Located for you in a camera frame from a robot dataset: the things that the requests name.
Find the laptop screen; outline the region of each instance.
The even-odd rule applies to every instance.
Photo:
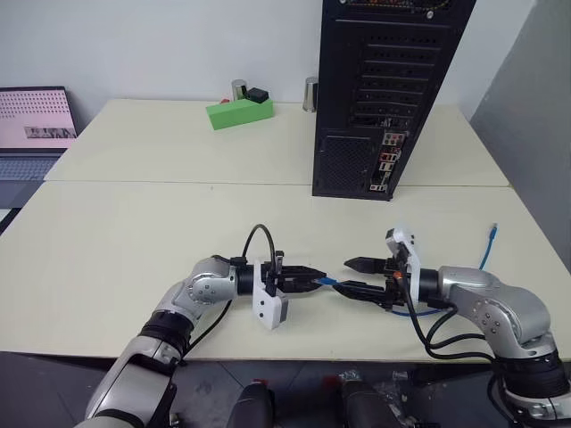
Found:
[[[0,88],[0,150],[66,149],[76,135],[63,87]]]

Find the black computer case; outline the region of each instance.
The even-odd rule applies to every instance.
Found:
[[[323,1],[315,196],[391,200],[475,2]]]

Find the laptop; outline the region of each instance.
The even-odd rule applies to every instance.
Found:
[[[0,209],[23,207],[76,136],[63,86],[0,88]]]

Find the green box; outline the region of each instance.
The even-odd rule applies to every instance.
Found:
[[[266,100],[258,104],[243,99],[232,103],[209,105],[206,107],[206,112],[212,127],[217,130],[271,118],[274,115],[274,103]]]

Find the laptop keyboard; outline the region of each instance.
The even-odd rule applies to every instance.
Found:
[[[0,180],[43,180],[58,158],[0,158]]]

